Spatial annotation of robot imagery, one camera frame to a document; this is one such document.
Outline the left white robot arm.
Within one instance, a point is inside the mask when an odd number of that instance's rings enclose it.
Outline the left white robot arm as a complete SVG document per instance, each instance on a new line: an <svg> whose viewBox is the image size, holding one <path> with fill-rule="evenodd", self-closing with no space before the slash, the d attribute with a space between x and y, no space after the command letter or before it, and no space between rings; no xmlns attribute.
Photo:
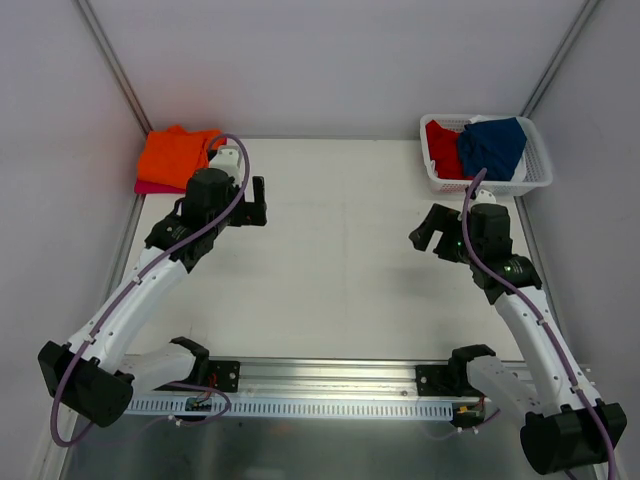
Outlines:
<svg viewBox="0 0 640 480"><path fill-rule="evenodd" d="M49 341L40 350L38 363L55 405L108 427L137 394L173 382L188 390L203 387L209 351L193 340L177 337L135 359L126 353L160 300L213 250L223 230L263 227L266 212L263 177L237 180L216 168L197 171L100 310L66 343Z"/></svg>

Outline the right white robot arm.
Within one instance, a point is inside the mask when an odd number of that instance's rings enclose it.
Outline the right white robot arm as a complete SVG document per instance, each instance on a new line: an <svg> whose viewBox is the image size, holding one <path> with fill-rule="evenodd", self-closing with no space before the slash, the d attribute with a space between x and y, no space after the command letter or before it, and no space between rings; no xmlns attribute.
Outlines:
<svg viewBox="0 0 640 480"><path fill-rule="evenodd" d="M502 205L477 203L457 211L435 204L409 239L425 251L439 233L435 255L469 266L475 285L515 339L531 384L509 372L490 347L476 344L453 350L435 373L417 367L418 391L492 400L517 426L525 457L540 475L606 464L613 478L614 449L627 417L585 377L559 333L535 267L513 253L510 227Z"/></svg>

